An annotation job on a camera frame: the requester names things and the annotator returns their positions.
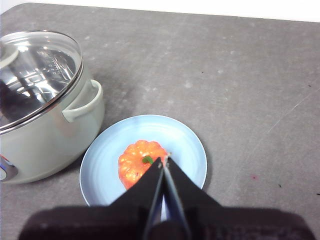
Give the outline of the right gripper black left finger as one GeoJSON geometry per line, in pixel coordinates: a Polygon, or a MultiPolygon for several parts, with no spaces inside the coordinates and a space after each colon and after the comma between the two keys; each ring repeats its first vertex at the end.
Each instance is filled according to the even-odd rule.
{"type": "Polygon", "coordinates": [[[160,202],[163,164],[157,158],[142,178],[108,206],[60,206],[33,214],[20,240],[141,240],[160,202]]]}

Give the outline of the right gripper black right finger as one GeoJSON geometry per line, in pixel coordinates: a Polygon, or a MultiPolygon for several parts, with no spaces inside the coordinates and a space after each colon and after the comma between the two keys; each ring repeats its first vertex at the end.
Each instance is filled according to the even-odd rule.
{"type": "Polygon", "coordinates": [[[275,208],[227,207],[219,204],[172,160],[164,164],[170,217],[192,240],[314,240],[305,220],[275,208]]]}

